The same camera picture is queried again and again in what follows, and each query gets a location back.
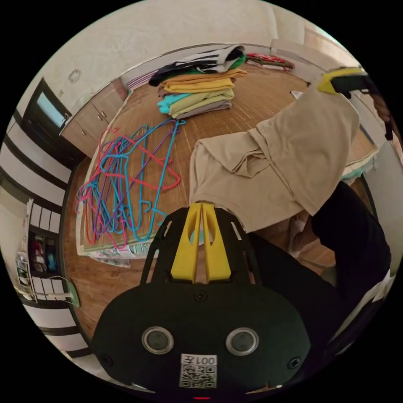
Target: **folded clothes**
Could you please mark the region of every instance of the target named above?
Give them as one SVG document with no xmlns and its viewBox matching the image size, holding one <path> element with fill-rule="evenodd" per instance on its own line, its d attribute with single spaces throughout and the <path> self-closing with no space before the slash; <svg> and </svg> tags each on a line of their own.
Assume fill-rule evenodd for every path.
<svg viewBox="0 0 403 403">
<path fill-rule="evenodd" d="M 236 82 L 236 79 L 231 79 L 231 81 L 233 82 L 233 83 L 235 83 Z M 159 87 L 158 88 L 158 96 L 160 97 L 160 98 L 163 98 L 163 97 L 165 97 L 166 95 L 179 95 L 180 94 L 180 92 L 171 92 L 171 91 L 167 91 L 166 89 L 164 89 L 164 87 Z"/>
<path fill-rule="evenodd" d="M 291 63 L 290 61 L 280 58 L 278 56 L 272 56 L 272 55 L 262 55 L 260 53 L 246 53 L 246 58 L 258 58 L 261 60 L 264 60 L 266 62 L 279 62 L 279 63 Z"/>
<path fill-rule="evenodd" d="M 213 110 L 223 110 L 223 109 L 230 109 L 232 107 L 231 101 L 217 101 L 212 102 L 211 104 L 200 106 L 199 108 L 193 109 L 190 112 L 183 113 L 182 115 L 178 115 L 176 119 L 185 119 L 191 116 L 200 115 L 201 113 L 211 112 Z"/>
<path fill-rule="evenodd" d="M 291 71 L 291 69 L 289 67 L 285 67 L 285 66 L 272 66 L 272 65 L 268 65 L 268 64 L 260 64 L 260 63 L 256 63 L 252 60 L 248 60 L 246 63 L 252 65 L 252 66 L 257 66 L 257 67 L 262 67 L 268 70 L 280 70 L 280 71 Z"/>
<path fill-rule="evenodd" d="M 273 66 L 285 66 L 293 69 L 294 63 L 291 63 L 288 60 L 279 58 L 277 56 L 267 56 L 267 55 L 258 55 L 257 53 L 248 53 L 246 56 L 246 60 L 252 60 L 254 62 L 260 64 L 268 64 Z"/>
<path fill-rule="evenodd" d="M 177 101 L 180 101 L 183 98 L 188 97 L 191 94 L 171 94 L 166 97 L 162 101 L 159 101 L 157 103 L 157 106 L 160 107 L 160 112 L 161 113 L 169 113 L 169 108 L 172 104 L 174 104 Z"/>
<path fill-rule="evenodd" d="M 193 94 L 189 97 L 181 99 L 170 106 L 169 114 L 173 118 L 179 115 L 190 112 L 193 109 L 211 104 L 217 101 L 230 101 L 234 98 L 234 91 L 231 89 L 213 92 L 202 92 L 200 94 Z"/>
<path fill-rule="evenodd" d="M 248 74 L 246 71 L 240 68 L 235 68 L 228 70 L 225 73 L 212 73 L 212 74 L 181 74 L 180 76 L 175 76 L 170 79 L 164 80 L 161 85 L 165 86 L 167 84 L 195 84 L 202 83 L 204 81 L 213 80 L 223 80 L 223 79 L 237 79 Z"/>
<path fill-rule="evenodd" d="M 267 61 L 259 59 L 259 58 L 248 58 L 246 62 L 248 63 L 250 61 L 254 62 L 254 63 L 259 63 L 260 65 L 287 67 L 290 70 L 292 70 L 294 68 L 293 63 L 267 62 Z"/>
<path fill-rule="evenodd" d="M 245 55 L 245 53 L 244 53 L 239 59 L 235 60 L 235 62 L 231 64 L 231 66 L 230 66 L 230 68 L 228 69 L 228 71 L 229 71 L 229 70 L 233 70 L 233 69 L 235 69 L 235 68 L 238 68 L 241 64 L 245 63 L 245 61 L 246 61 L 246 55 Z M 188 70 L 188 71 L 186 71 L 186 72 L 184 72 L 184 73 L 172 74 L 172 75 L 170 75 L 169 77 L 166 77 L 165 80 L 168 80 L 168 79 L 172 79 L 172 78 L 174 78 L 174 77 L 177 77 L 178 74 L 181 74 L 181 75 L 204 74 L 204 75 L 206 75 L 206 72 L 202 72 L 202 73 L 201 73 L 199 70 L 196 70 L 195 68 L 192 68 L 192 69 L 190 69 L 190 70 Z"/>
<path fill-rule="evenodd" d="M 164 87 L 158 87 L 158 96 L 164 98 L 167 95 L 181 95 L 179 92 L 171 92 L 164 89 Z"/>
<path fill-rule="evenodd" d="M 229 89 L 234 87 L 234 83 L 231 79 L 204 81 L 202 83 L 195 84 L 167 84 L 164 89 L 170 92 L 177 92 L 179 94 L 186 93 L 198 93 L 198 92 L 210 92 L 221 91 L 223 89 Z"/>
<path fill-rule="evenodd" d="M 309 93 L 246 132 L 198 140 L 189 203 L 235 214 L 246 232 L 314 215 L 339 183 L 359 116 L 340 94 Z"/>
<path fill-rule="evenodd" d="M 201 73 L 224 73 L 244 55 L 244 50 L 245 48 L 241 45 L 231 45 L 222 49 L 188 56 L 160 68 L 151 77 L 149 84 L 157 87 L 168 77 L 176 74 L 184 74 L 193 69 Z"/>
</svg>

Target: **beige shirt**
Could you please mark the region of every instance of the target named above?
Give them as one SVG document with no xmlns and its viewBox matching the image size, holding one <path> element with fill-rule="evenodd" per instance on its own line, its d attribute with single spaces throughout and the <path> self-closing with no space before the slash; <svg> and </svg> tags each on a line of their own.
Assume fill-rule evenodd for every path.
<svg viewBox="0 0 403 403">
<path fill-rule="evenodd" d="M 314 215 L 345 169 L 359 116 L 340 94 L 310 92 L 246 132 L 199 140 L 190 161 L 189 201 L 235 214 L 247 233 Z"/>
</svg>

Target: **black and white striped cloth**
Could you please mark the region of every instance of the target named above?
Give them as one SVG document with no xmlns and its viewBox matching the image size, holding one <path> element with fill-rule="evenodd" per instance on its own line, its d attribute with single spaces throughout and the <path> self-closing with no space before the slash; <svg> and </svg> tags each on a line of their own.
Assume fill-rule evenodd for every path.
<svg viewBox="0 0 403 403">
<path fill-rule="evenodd" d="M 185 74 L 193 69 L 201 73 L 224 73 L 243 55 L 244 51 L 244 46 L 231 45 L 185 57 L 160 68 L 151 77 L 149 84 L 157 87 L 168 77 Z"/>
</svg>

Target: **cabinet door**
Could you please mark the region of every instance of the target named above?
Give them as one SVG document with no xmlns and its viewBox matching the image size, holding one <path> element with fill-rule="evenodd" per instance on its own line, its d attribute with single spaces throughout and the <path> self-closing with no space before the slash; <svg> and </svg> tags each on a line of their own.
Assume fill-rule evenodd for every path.
<svg viewBox="0 0 403 403">
<path fill-rule="evenodd" d="M 108 127 L 107 120 L 98 112 L 91 102 L 88 102 L 75 116 L 74 120 L 82 127 L 86 134 L 97 142 L 101 134 Z"/>
<path fill-rule="evenodd" d="M 97 149 L 98 143 L 73 119 L 62 131 L 62 136 L 74 144 L 85 155 L 92 158 Z"/>
<path fill-rule="evenodd" d="M 91 102 L 108 123 L 113 120 L 123 105 L 122 97 L 118 94 L 113 84 L 109 84 L 102 89 L 92 98 Z"/>
</svg>

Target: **hand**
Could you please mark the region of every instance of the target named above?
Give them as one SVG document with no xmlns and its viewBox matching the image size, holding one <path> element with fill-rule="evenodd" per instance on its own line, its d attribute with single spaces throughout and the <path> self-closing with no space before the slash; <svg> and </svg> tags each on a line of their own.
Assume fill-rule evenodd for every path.
<svg viewBox="0 0 403 403">
<path fill-rule="evenodd" d="M 383 100 L 382 97 L 379 95 L 374 95 L 370 94 L 371 98 L 374 101 L 374 107 L 377 110 L 378 116 L 384 121 L 384 122 L 391 122 L 392 124 L 392 130 L 396 134 L 397 138 L 399 139 L 400 144 L 403 147 L 402 143 L 402 138 L 400 136 L 400 133 L 398 131 L 398 128 L 396 126 L 395 121 L 393 120 L 393 117 L 391 116 L 389 109 L 387 108 L 385 101 Z"/>
</svg>

